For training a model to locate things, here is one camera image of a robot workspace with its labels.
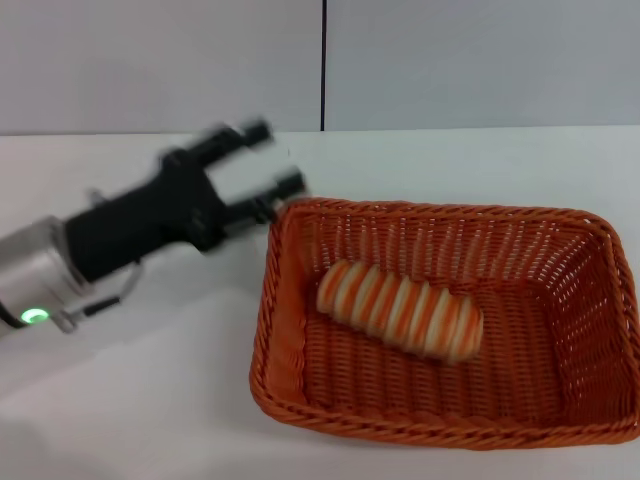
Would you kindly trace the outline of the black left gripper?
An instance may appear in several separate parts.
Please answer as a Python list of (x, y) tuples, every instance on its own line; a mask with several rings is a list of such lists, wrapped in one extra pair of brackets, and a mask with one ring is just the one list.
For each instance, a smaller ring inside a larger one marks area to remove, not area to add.
[(182, 149), (169, 152), (147, 183), (65, 222), (72, 263), (93, 283), (172, 243), (206, 252), (225, 235), (274, 223), (282, 206), (307, 191), (298, 168), (226, 207), (204, 170), (272, 140), (270, 124), (256, 119), (214, 129), (192, 145), (192, 155)]

